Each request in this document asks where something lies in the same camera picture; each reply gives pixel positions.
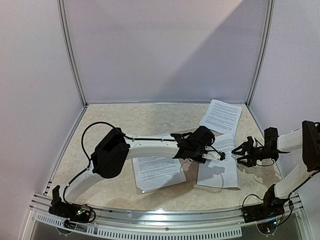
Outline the printed paper sheet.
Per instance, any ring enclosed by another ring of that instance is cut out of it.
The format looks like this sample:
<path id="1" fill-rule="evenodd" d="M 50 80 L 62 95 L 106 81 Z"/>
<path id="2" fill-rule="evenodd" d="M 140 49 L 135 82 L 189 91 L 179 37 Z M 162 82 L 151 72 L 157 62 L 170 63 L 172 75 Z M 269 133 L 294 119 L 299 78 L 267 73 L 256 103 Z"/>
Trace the printed paper sheet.
<path id="1" fill-rule="evenodd" d="M 143 192 L 170 187 L 186 182 L 178 159 L 152 156 L 132 159 L 135 184 Z"/>
<path id="2" fill-rule="evenodd" d="M 196 184 L 199 186 L 240 189 L 237 162 L 232 154 L 235 137 L 230 134 L 217 136 L 213 147 L 225 153 L 224 160 L 207 160 L 198 167 Z"/>

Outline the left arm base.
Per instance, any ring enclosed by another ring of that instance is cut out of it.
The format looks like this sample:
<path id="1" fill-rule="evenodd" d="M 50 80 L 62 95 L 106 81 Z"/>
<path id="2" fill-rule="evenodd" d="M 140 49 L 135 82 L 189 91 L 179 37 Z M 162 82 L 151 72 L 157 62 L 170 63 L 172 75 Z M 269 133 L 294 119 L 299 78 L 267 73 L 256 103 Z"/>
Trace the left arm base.
<path id="1" fill-rule="evenodd" d="M 57 185 L 52 190 L 52 200 L 48 213 L 65 219 L 71 222 L 89 224 L 95 221 L 97 215 L 92 207 L 87 204 L 69 203 L 62 200 L 60 196 L 60 186 Z"/>

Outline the transparent plastic folder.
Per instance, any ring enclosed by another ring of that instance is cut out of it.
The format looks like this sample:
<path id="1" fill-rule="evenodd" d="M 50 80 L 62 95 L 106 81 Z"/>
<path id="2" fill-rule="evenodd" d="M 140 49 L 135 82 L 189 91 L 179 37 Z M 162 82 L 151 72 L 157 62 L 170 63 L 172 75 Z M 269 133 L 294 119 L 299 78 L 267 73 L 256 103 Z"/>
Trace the transparent plastic folder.
<path id="1" fill-rule="evenodd" d="M 197 163 L 162 156 L 134 158 L 132 165 L 137 191 L 144 194 L 182 183 L 240 190 L 236 158 L 231 153 L 235 145 L 236 137 L 231 134 L 216 137 L 213 147 L 226 154 L 222 161 L 207 160 L 205 163 Z"/>

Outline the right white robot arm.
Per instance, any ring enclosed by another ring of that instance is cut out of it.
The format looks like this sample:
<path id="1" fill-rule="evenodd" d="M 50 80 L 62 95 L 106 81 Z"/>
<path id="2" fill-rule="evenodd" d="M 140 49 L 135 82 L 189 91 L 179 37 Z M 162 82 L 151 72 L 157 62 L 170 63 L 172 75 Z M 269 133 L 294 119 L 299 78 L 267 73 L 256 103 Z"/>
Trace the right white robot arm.
<path id="1" fill-rule="evenodd" d="M 277 201 L 286 201 L 310 178 L 320 172 L 320 123 L 304 120 L 300 128 L 280 135 L 278 129 L 264 130 L 263 143 L 252 136 L 231 151 L 237 162 L 251 168 L 262 160 L 289 160 L 294 167 L 282 180 L 273 184 L 264 195 L 258 213 L 269 218 L 278 210 Z"/>

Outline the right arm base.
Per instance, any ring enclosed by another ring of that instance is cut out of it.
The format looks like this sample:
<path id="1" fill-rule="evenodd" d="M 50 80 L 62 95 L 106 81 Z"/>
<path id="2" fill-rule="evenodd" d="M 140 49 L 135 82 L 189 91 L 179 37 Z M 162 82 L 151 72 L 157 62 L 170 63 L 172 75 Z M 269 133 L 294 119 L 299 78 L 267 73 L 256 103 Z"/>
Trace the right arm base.
<path id="1" fill-rule="evenodd" d="M 261 200 L 262 203 L 247 205 L 245 202 L 249 197 L 255 197 Z M 246 196 L 242 202 L 241 212 L 245 223 L 257 222 L 261 220 L 267 220 L 275 218 L 276 216 L 285 215 L 285 203 L 288 203 L 290 214 L 293 212 L 294 204 L 292 200 L 287 198 L 279 198 L 272 192 L 267 192 L 263 198 L 258 197 L 256 194 L 249 194 Z"/>

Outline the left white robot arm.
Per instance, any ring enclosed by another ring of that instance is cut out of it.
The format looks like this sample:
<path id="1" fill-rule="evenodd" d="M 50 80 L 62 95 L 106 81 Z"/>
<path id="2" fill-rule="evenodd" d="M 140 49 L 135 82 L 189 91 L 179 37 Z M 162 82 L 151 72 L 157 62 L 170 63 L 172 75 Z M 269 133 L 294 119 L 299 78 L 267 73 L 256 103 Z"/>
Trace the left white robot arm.
<path id="1" fill-rule="evenodd" d="M 73 177 L 61 191 L 55 209 L 63 216 L 74 213 L 73 202 L 89 188 L 104 179 L 117 177 L 126 160 L 145 157 L 189 159 L 204 164 L 207 160 L 219 160 L 213 149 L 215 135 L 204 126 L 194 132 L 166 133 L 156 136 L 124 134 L 113 128 L 95 147 L 89 165 Z"/>

